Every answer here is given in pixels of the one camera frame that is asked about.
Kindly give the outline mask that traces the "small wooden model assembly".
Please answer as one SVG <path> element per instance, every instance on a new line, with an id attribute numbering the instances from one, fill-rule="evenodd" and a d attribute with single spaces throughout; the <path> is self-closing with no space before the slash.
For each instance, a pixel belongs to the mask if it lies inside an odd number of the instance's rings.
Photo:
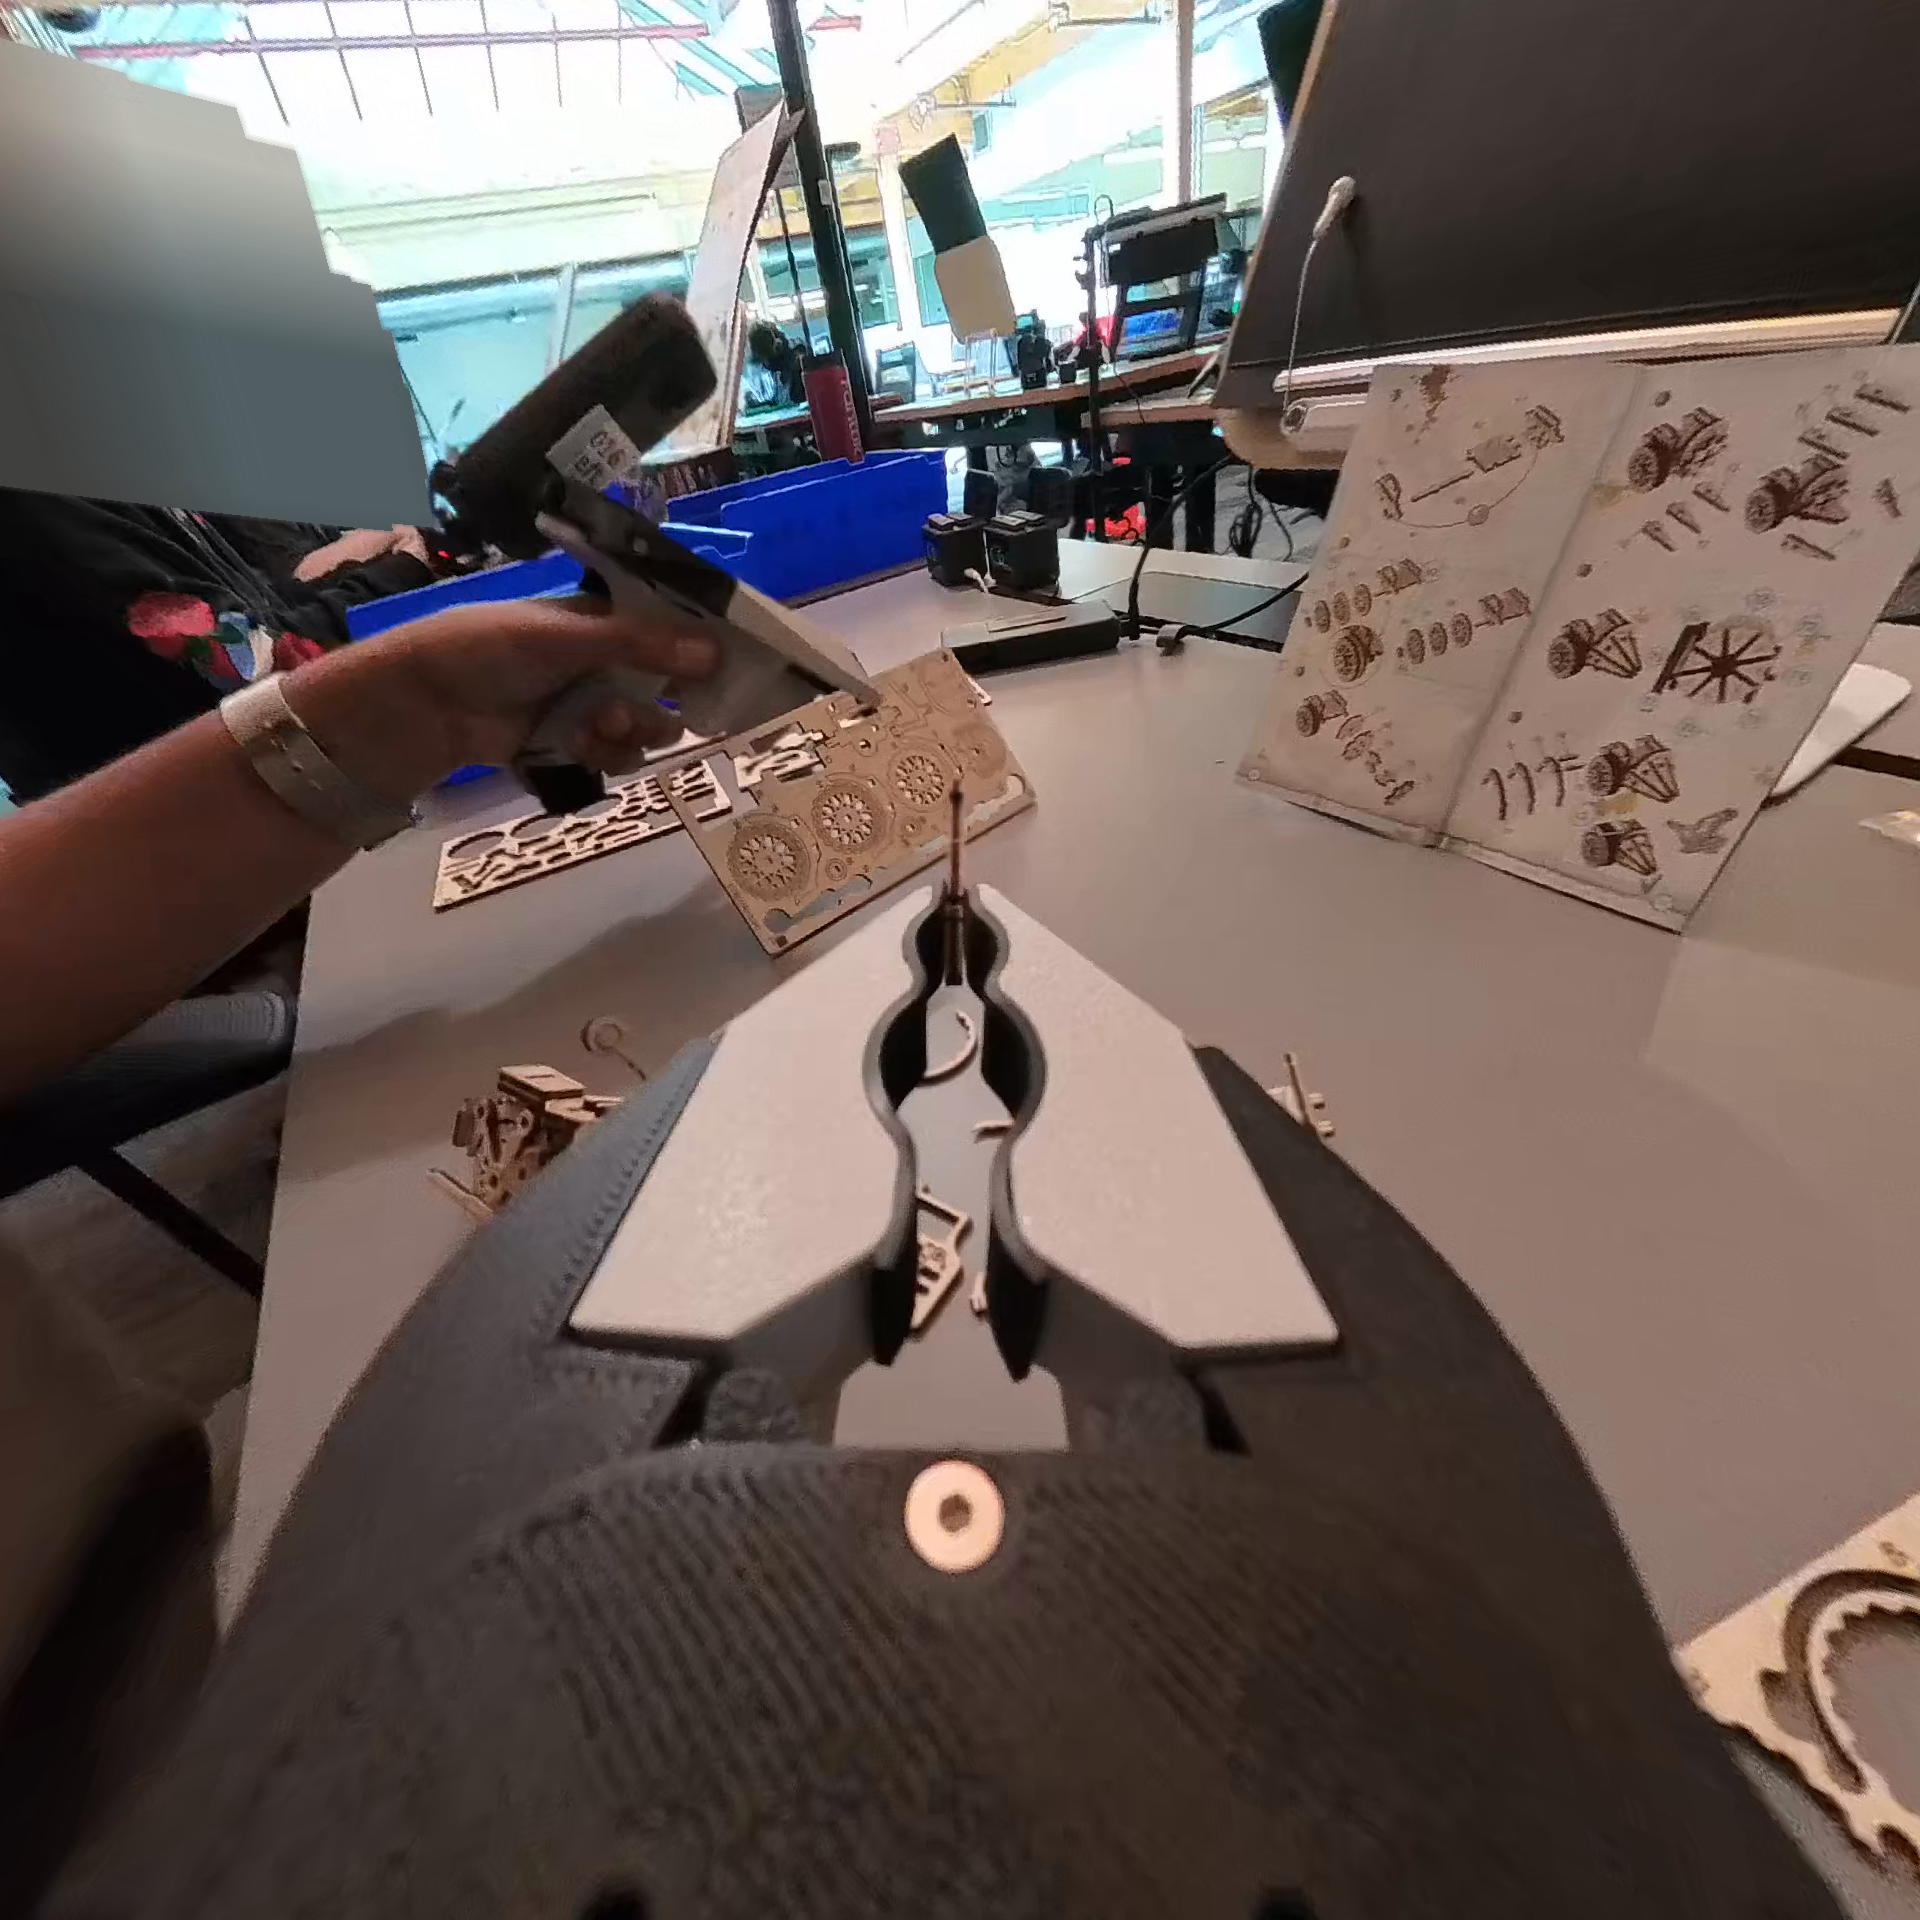
<path id="1" fill-rule="evenodd" d="M 558 1067 L 499 1067 L 494 1089 L 453 1116 L 447 1139 L 463 1170 L 432 1168 L 425 1180 L 469 1217 L 488 1219 L 619 1105 L 621 1095 L 590 1092 Z"/>

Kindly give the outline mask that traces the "person's left hand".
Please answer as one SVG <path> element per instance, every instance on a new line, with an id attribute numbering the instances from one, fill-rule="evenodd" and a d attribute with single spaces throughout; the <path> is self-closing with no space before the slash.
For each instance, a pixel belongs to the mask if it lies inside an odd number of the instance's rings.
<path id="1" fill-rule="evenodd" d="M 606 674 L 701 681 L 713 637 L 584 597 L 447 608 L 298 668 L 286 703 L 369 796 L 415 802 L 520 756 L 553 705 Z"/>

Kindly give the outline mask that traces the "blue storage bin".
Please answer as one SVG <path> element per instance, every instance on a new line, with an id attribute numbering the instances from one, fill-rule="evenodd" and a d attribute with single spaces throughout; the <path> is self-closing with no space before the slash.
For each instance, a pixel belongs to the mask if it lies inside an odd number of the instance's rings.
<path id="1" fill-rule="evenodd" d="M 375 601 L 355 617 L 355 643 L 447 611 L 458 597 L 449 583 Z M 680 720 L 673 719 L 672 707 L 624 703 L 606 691 L 606 677 L 601 677 L 576 687 L 566 700 L 553 705 L 517 762 L 544 753 L 561 762 L 581 762 L 595 772 L 619 772 L 678 735 Z"/>
<path id="2" fill-rule="evenodd" d="M 793 603 L 922 563 L 922 523 L 946 513 L 936 449 L 875 451 L 858 465 L 769 472 L 667 501 L 687 552 Z"/>

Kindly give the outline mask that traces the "flat black box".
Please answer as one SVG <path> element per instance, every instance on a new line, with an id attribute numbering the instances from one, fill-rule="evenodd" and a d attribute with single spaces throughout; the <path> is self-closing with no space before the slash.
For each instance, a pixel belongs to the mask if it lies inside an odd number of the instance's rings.
<path id="1" fill-rule="evenodd" d="M 943 652 L 974 679 L 1106 657 L 1118 644 L 1119 617 L 1106 603 L 1003 608 L 941 637 Z"/>

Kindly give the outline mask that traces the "wooden gear puzzle sheet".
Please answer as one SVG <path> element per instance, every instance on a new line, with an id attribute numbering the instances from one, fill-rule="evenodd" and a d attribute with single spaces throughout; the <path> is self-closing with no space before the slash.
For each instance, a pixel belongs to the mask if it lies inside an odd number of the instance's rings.
<path id="1" fill-rule="evenodd" d="M 938 648 L 707 747 L 663 791 L 758 947 L 785 954 L 1034 804 L 991 703 Z"/>

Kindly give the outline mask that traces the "open instruction booklet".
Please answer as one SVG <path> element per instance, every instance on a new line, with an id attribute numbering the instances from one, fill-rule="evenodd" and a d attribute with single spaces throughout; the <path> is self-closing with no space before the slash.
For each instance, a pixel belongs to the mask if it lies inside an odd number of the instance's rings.
<path id="1" fill-rule="evenodd" d="M 1377 368 L 1239 779 L 1680 931 L 1914 499 L 1910 344 Z"/>

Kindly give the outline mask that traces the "black office chair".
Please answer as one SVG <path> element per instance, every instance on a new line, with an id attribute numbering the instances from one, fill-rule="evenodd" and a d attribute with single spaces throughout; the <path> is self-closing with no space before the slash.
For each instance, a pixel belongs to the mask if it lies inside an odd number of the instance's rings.
<path id="1" fill-rule="evenodd" d="M 289 1065 L 297 1007 L 280 993 L 181 1000 L 1 1111 L 1 1199 L 77 1170 L 226 1282 L 258 1299 L 265 1271 L 125 1156 L 130 1141 L 267 1087 Z"/>

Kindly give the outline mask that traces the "person's left forearm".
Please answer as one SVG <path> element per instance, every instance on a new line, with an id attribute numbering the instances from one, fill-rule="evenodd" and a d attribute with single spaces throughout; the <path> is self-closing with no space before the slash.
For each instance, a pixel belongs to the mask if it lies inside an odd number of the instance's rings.
<path id="1" fill-rule="evenodd" d="M 1 1097 L 154 1018 L 354 852 L 210 714 L 9 815 Z"/>

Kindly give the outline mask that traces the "black equipment rack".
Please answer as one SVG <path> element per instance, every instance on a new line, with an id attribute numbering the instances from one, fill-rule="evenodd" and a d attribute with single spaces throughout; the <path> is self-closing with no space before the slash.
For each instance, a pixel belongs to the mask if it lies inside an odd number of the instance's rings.
<path id="1" fill-rule="evenodd" d="M 1113 292 L 1115 365 L 1189 353 L 1207 314 L 1231 300 L 1227 267 L 1243 260 L 1225 194 L 1136 209 L 1095 229 L 1095 258 Z"/>

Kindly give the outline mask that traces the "wooden window grid panel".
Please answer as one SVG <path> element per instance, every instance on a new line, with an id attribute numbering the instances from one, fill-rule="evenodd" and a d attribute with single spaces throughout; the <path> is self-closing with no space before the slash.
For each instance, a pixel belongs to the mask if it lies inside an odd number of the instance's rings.
<path id="1" fill-rule="evenodd" d="M 917 1279 L 906 1322 L 909 1338 L 922 1338 L 967 1279 L 974 1217 L 927 1187 L 917 1189 Z"/>

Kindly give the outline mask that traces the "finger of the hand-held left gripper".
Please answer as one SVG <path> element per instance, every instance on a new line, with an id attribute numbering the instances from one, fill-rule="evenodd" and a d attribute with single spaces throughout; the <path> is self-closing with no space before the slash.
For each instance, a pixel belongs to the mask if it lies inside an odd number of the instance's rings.
<path id="1" fill-rule="evenodd" d="M 601 580 L 608 575 L 632 575 L 663 589 L 698 597 L 713 611 L 727 603 L 728 585 L 741 583 L 635 508 L 558 476 L 544 482 L 535 529 Z"/>
<path id="2" fill-rule="evenodd" d="M 875 705 L 879 691 L 850 653 L 807 615 L 784 608 L 744 583 L 730 583 L 727 603 L 663 589 L 632 575 L 606 577 L 613 611 L 651 619 L 673 636 L 706 636 L 710 673 L 701 679 L 606 673 L 606 691 L 630 705 L 664 705 L 685 729 L 760 729 L 779 715 L 845 692 Z"/>

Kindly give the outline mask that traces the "black monitor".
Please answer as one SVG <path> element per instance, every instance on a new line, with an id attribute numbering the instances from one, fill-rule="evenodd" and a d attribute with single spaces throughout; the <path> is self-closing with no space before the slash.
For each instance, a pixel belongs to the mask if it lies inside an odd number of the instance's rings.
<path id="1" fill-rule="evenodd" d="M 1893 316 L 1914 267 L 1914 3 L 1326 5 L 1215 399 Z"/>

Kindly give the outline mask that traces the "wooden cut-out puzzle sheet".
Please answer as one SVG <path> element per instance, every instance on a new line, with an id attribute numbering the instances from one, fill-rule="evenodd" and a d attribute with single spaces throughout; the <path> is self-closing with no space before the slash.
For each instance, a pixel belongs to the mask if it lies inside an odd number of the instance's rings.
<path id="1" fill-rule="evenodd" d="M 629 775 L 577 811 L 527 811 L 447 839 L 439 852 L 429 903 L 433 912 L 446 915 L 659 841 L 683 829 L 683 811 L 697 826 L 710 826 L 728 819 L 733 810 L 730 796 L 701 759 L 669 775 Z"/>

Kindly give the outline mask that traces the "black pole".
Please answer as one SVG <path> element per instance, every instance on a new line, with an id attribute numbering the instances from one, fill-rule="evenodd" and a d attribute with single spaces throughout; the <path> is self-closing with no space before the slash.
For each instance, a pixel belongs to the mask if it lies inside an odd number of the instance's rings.
<path id="1" fill-rule="evenodd" d="M 795 157 L 799 167 L 799 192 L 807 209 L 807 232 L 815 274 L 822 288 L 824 323 L 832 353 L 848 375 L 848 395 L 857 434 L 864 449 L 872 449 L 872 399 L 865 365 L 857 303 L 848 273 L 848 248 L 832 167 L 824 152 L 822 120 L 813 100 L 809 58 L 798 3 L 765 3 L 769 35 L 775 42 L 777 73 L 784 105 L 799 117 L 795 133 Z"/>

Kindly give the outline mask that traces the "silver wristband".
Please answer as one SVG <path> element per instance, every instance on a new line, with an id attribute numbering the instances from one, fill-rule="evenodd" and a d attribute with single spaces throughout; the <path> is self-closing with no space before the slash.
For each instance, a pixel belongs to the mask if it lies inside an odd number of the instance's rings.
<path id="1" fill-rule="evenodd" d="M 418 826 L 415 808 L 379 799 L 321 751 L 286 698 L 286 674 L 226 692 L 219 720 L 254 777 L 334 844 L 363 852 Z"/>

